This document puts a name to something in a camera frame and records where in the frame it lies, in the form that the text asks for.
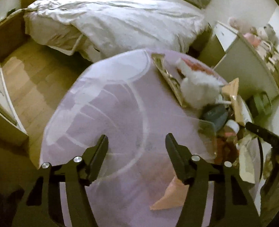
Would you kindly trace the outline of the green lidded trash bin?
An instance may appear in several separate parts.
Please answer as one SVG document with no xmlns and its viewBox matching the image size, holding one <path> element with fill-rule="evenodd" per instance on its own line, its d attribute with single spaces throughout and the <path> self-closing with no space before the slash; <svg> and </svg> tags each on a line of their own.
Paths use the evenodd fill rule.
<svg viewBox="0 0 279 227">
<path fill-rule="evenodd" d="M 253 120 L 272 113 L 271 99 L 265 91 L 252 95 L 246 103 L 249 107 Z"/>
</svg>

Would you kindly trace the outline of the orange paper wrapper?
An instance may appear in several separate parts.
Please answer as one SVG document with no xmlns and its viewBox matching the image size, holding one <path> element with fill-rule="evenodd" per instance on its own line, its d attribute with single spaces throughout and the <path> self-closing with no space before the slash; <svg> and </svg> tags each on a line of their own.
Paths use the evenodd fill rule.
<svg viewBox="0 0 279 227">
<path fill-rule="evenodd" d="M 167 186 L 163 196 L 149 208 L 151 211 L 166 210 L 184 205 L 189 186 L 184 185 L 176 176 Z"/>
</svg>

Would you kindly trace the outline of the red snack box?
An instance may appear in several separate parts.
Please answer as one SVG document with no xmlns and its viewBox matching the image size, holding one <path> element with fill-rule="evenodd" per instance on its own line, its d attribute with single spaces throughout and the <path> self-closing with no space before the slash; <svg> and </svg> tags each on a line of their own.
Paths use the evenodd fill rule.
<svg viewBox="0 0 279 227">
<path fill-rule="evenodd" d="M 212 75 L 215 77 L 219 76 L 216 72 L 214 72 L 214 70 L 212 70 L 212 68 L 209 68 L 205 64 L 201 64 L 198 61 L 193 61 L 187 58 L 179 58 L 176 62 L 176 67 L 178 68 L 178 71 L 183 75 L 184 73 L 182 72 L 182 70 L 189 68 L 192 71 L 203 72 L 205 74 Z"/>
</svg>

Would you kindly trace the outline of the white bedside cabinet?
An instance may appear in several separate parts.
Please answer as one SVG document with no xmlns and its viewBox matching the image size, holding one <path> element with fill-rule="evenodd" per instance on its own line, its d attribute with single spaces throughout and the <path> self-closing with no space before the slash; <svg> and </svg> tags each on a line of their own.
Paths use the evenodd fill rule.
<svg viewBox="0 0 279 227">
<path fill-rule="evenodd" d="M 222 22 L 215 23 L 198 59 L 227 82 L 238 77 L 238 94 L 244 100 L 262 91 L 267 92 L 271 100 L 279 96 L 279 88 L 264 58 L 239 31 Z"/>
</svg>

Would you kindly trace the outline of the white crumpled tissue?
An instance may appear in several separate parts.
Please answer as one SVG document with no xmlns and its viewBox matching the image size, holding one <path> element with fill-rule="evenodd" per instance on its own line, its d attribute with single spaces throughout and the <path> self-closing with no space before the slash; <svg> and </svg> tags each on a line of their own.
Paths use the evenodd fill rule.
<svg viewBox="0 0 279 227">
<path fill-rule="evenodd" d="M 192 70 L 182 58 L 177 60 L 176 66 L 184 75 L 180 90 L 187 105 L 199 110 L 217 102 L 221 94 L 222 82 L 213 75 Z"/>
</svg>

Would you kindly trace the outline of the stack of books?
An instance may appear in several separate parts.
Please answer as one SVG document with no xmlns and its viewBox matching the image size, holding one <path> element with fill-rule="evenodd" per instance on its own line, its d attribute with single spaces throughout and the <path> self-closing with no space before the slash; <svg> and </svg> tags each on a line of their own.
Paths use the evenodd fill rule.
<svg viewBox="0 0 279 227">
<path fill-rule="evenodd" d="M 274 80 L 279 88 L 279 52 L 273 44 L 262 41 L 260 46 L 266 51 L 264 56 L 265 64 L 271 72 Z"/>
</svg>

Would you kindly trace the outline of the grey plush toy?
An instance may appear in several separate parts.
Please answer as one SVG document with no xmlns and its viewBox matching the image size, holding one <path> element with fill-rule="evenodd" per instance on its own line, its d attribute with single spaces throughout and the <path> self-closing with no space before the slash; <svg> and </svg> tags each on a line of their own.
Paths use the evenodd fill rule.
<svg viewBox="0 0 279 227">
<path fill-rule="evenodd" d="M 279 40 L 272 25 L 266 24 L 265 26 L 258 28 L 257 33 L 262 40 L 272 43 L 274 46 L 278 45 Z"/>
</svg>

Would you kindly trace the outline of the white bed duvet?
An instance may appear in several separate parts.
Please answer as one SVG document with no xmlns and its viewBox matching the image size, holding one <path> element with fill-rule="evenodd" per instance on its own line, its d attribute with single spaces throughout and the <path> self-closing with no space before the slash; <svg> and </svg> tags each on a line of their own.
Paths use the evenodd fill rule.
<svg viewBox="0 0 279 227">
<path fill-rule="evenodd" d="M 170 0 L 35 0 L 23 18 L 36 43 L 92 62 L 141 48 L 187 53 L 210 28 L 194 7 Z"/>
</svg>

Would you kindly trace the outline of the gold foil sachet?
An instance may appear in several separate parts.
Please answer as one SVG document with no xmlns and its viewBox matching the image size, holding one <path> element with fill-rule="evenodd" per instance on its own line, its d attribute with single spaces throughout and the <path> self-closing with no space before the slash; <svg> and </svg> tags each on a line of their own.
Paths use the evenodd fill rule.
<svg viewBox="0 0 279 227">
<path fill-rule="evenodd" d="M 180 83 L 178 80 L 173 77 L 165 68 L 165 55 L 164 54 L 158 54 L 158 53 L 152 53 L 151 54 L 152 61 L 160 74 L 162 75 L 165 82 L 169 85 L 171 91 L 173 92 L 174 96 L 176 97 L 178 103 L 182 108 L 186 107 L 185 101 L 182 97 L 181 89 L 180 89 Z"/>
</svg>

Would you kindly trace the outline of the pink plush toy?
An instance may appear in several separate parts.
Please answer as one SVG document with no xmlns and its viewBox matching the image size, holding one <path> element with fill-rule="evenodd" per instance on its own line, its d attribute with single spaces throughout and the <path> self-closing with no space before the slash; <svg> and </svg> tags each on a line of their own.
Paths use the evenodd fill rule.
<svg viewBox="0 0 279 227">
<path fill-rule="evenodd" d="M 249 26 L 249 24 L 246 24 L 236 17 L 229 17 L 227 22 L 229 26 L 239 31 L 253 47 L 258 47 L 261 39 L 258 37 L 256 27 Z"/>
</svg>

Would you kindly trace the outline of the tan paper bag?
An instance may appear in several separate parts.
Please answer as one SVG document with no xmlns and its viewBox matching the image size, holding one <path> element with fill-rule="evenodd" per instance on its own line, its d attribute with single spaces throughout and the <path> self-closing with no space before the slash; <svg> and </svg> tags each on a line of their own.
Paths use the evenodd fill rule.
<svg viewBox="0 0 279 227">
<path fill-rule="evenodd" d="M 228 97 L 231 101 L 231 106 L 235 115 L 235 121 L 241 126 L 245 126 L 245 119 L 242 114 L 242 104 L 238 101 L 238 88 L 239 88 L 239 78 L 232 80 L 228 84 L 224 85 L 222 88 L 222 94 Z"/>
</svg>

